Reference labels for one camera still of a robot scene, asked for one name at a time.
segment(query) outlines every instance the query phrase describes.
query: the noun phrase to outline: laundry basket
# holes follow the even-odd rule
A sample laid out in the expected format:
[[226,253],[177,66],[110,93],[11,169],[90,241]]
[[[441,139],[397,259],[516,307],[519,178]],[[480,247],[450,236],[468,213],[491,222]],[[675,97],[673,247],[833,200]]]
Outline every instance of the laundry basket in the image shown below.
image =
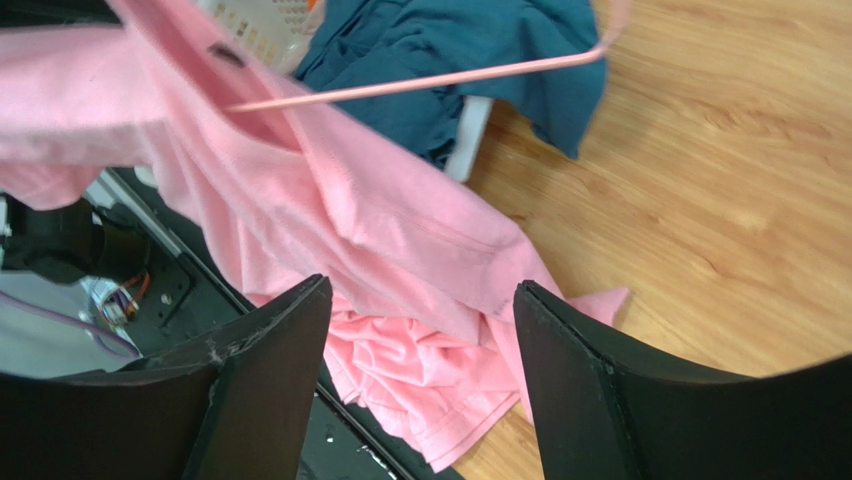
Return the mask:
[[[234,34],[236,43],[282,75],[291,74],[307,53],[311,34],[303,25],[316,20],[309,17],[315,0],[199,0],[199,5]],[[493,103],[486,97],[465,98],[456,148],[444,167],[450,178],[470,178]]]

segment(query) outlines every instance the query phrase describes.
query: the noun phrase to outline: pink cloth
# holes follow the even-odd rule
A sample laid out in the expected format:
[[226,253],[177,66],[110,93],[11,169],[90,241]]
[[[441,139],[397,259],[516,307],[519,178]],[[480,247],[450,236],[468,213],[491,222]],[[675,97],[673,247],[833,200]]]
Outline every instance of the pink cloth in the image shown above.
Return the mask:
[[[512,295],[524,279],[558,292],[530,241],[332,106],[223,113],[305,91],[211,56],[227,34],[188,2],[111,4],[124,30],[0,34],[0,188],[50,209],[105,166],[151,165],[254,303],[329,276],[341,397],[435,470],[452,464],[525,392]],[[611,323],[625,295],[572,303]]]

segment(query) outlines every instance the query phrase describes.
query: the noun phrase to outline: garment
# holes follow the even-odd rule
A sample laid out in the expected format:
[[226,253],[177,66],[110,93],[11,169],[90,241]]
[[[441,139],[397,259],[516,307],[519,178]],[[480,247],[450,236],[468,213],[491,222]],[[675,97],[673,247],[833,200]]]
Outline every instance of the garment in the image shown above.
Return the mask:
[[[57,208],[105,166],[151,166],[255,304],[329,276],[339,394],[436,470],[452,464],[525,391],[512,295],[523,279],[558,291],[530,241],[332,106],[223,113],[305,90],[211,55],[228,34],[188,2],[110,3],[124,30],[0,34],[0,188]],[[624,295],[575,305],[609,322]]]
[[[597,40],[586,0],[337,0],[295,76],[325,91],[581,53]],[[463,97],[503,99],[542,140],[576,158],[605,80],[599,61],[339,106],[443,167]]]

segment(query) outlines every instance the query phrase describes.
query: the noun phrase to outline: wooden surface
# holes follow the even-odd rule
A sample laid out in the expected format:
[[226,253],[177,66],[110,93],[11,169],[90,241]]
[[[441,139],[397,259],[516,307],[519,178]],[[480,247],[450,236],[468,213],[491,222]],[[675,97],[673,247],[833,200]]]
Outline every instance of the wooden surface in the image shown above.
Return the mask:
[[[633,11],[581,161],[499,105],[469,186],[566,295],[630,287],[617,325],[658,348],[749,375],[852,350],[852,2]],[[536,448],[516,407],[456,468],[538,480]]]

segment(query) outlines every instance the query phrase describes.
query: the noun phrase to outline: wooden table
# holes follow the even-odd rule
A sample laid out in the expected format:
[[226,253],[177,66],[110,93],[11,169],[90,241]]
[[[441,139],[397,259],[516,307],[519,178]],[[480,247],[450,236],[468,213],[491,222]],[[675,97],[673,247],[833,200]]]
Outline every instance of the wooden table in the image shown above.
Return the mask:
[[[633,11],[580,162],[498,105],[469,186],[566,295],[630,287],[617,326],[658,348],[755,376],[852,350],[852,2]],[[541,479],[520,408],[456,468]]]

